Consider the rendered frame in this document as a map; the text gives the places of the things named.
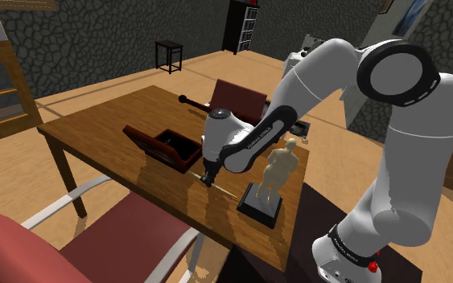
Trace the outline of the grey flat device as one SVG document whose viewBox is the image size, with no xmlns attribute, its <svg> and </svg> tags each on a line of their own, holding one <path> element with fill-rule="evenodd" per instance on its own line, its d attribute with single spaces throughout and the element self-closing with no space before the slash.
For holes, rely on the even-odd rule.
<svg viewBox="0 0 453 283">
<path fill-rule="evenodd" d="M 289 129 L 289 132 L 297 137 L 306 139 L 310 125 L 311 125 L 310 123 L 305 122 L 305 121 L 297 121 L 296 123 L 294 123 L 291 126 L 291 128 Z"/>
</svg>

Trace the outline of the small black side table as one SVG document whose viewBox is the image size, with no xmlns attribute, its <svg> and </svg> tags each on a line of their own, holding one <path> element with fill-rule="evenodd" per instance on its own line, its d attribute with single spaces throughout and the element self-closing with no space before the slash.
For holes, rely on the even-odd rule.
<svg viewBox="0 0 453 283">
<path fill-rule="evenodd" d="M 166 63 L 160 64 L 159 63 L 159 48 L 164 48 L 166 50 Z M 182 62 L 183 62 L 183 45 L 180 43 L 176 43 L 170 40 L 161 40 L 154 42 L 154 59 L 155 59 L 155 68 L 162 69 L 169 74 L 175 71 L 182 70 Z M 172 57 L 174 54 L 179 55 L 179 64 L 175 65 L 172 62 Z"/>
</svg>

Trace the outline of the black rod with round end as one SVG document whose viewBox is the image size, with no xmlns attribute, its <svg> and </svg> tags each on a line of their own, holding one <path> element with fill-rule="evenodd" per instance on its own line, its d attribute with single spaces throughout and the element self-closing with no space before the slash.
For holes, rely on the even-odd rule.
<svg viewBox="0 0 453 283">
<path fill-rule="evenodd" d="M 202 105 L 194 100 L 188 99 L 185 95 L 179 95 L 178 100 L 180 103 L 191 105 L 197 109 L 205 111 L 206 113 L 209 113 L 211 111 L 210 107 Z"/>
</svg>

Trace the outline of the beige man figure, black base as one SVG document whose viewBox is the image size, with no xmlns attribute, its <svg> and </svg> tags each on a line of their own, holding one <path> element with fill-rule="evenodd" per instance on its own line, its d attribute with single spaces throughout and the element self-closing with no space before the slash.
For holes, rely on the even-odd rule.
<svg viewBox="0 0 453 283">
<path fill-rule="evenodd" d="M 290 138 L 284 148 L 271 151 L 261 183 L 250 183 L 247 186 L 237 206 L 239 212 L 274 229 L 283 201 L 278 191 L 299 163 L 293 153 L 296 144 L 296 140 Z"/>
</svg>

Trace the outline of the dark bookcase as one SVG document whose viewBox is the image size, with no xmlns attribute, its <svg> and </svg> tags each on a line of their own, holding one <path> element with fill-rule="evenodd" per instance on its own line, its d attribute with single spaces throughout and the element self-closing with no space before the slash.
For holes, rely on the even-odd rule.
<svg viewBox="0 0 453 283">
<path fill-rule="evenodd" d="M 236 55 L 249 50 L 259 12 L 258 0 L 230 0 L 222 51 Z"/>
</svg>

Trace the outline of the dark robot stand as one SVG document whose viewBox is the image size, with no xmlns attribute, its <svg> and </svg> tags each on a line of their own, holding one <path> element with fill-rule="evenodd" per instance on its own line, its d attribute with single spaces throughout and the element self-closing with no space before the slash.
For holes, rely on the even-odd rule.
<svg viewBox="0 0 453 283">
<path fill-rule="evenodd" d="M 233 247 L 216 283 L 324 283 L 316 272 L 311 244 L 345 216 L 319 192 L 303 184 L 286 271 L 283 273 L 244 249 Z M 382 272 L 381 283 L 422 281 L 422 270 L 389 246 L 381 250 L 377 263 Z"/>
</svg>

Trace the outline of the brown wooden desk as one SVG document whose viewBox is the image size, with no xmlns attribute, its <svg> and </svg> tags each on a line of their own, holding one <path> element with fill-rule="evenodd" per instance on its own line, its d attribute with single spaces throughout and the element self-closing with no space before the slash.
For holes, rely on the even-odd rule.
<svg viewBox="0 0 453 283">
<path fill-rule="evenodd" d="M 42 124 L 38 131 L 52 149 L 81 161 L 141 195 L 176 218 L 229 248 L 239 246 L 281 271 L 290 251 L 308 150 L 296 147 L 297 170 L 279 193 L 282 206 L 274 229 L 237 210 L 249 183 L 258 183 L 270 154 L 266 150 L 246 173 L 221 170 L 217 186 L 237 199 L 206 187 L 191 174 L 147 157 L 123 132 L 131 126 L 149 136 L 172 129 L 195 142 L 203 133 L 206 112 L 182 104 L 177 95 L 150 86 Z"/>
</svg>

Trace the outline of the open brown wooden box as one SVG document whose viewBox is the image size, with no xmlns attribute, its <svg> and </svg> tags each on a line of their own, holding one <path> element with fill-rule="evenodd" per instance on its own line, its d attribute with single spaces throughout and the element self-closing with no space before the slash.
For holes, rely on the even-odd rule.
<svg viewBox="0 0 453 283">
<path fill-rule="evenodd" d="M 146 155 L 182 174 L 185 174 L 202 156 L 200 143 L 171 129 L 165 129 L 155 137 L 151 137 L 129 125 L 122 132 Z"/>
</svg>

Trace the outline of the pale door with blue pane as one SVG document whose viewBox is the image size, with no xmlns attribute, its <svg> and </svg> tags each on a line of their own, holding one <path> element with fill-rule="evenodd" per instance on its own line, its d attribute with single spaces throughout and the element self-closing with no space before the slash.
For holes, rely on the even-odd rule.
<svg viewBox="0 0 453 283">
<path fill-rule="evenodd" d="M 366 47 L 387 39 L 408 39 L 434 2 L 434 0 L 421 0 L 423 2 L 421 10 L 415 15 L 406 33 L 403 36 L 394 35 L 393 31 L 395 27 L 400 23 L 404 14 L 415 1 L 416 0 L 393 0 L 388 11 L 385 14 L 379 14 L 375 18 L 360 46 Z"/>
</svg>

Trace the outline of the dark red chair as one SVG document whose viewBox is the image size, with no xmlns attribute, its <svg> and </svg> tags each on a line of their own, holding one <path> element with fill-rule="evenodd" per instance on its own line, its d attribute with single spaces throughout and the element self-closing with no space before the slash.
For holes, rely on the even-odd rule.
<svg viewBox="0 0 453 283">
<path fill-rule="evenodd" d="M 236 117 L 251 125 L 262 118 L 267 95 L 218 79 L 209 103 L 211 109 L 229 109 Z"/>
</svg>

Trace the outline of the thin tan pencil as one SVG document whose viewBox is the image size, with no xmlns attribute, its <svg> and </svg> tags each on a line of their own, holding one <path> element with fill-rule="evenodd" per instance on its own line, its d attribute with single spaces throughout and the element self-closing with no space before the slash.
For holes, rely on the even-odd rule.
<svg viewBox="0 0 453 283">
<path fill-rule="evenodd" d="M 199 181 L 202 182 L 201 176 L 198 175 L 197 173 L 195 173 L 195 172 L 193 172 L 193 171 L 190 171 L 190 170 L 188 171 L 188 173 L 191 174 L 193 177 L 197 178 Z M 223 189 L 223 188 L 217 186 L 215 183 L 211 183 L 211 186 L 210 186 L 210 187 L 213 187 L 213 188 L 215 188 L 215 189 L 217 189 L 217 190 L 219 190 L 219 191 L 225 193 L 226 195 L 229 195 L 229 196 L 231 196 L 231 197 L 237 199 L 237 196 L 236 196 L 236 195 L 234 195 L 233 193 L 231 193 L 231 192 L 229 192 L 229 191 L 227 191 L 227 190 L 225 190 L 225 189 Z"/>
</svg>

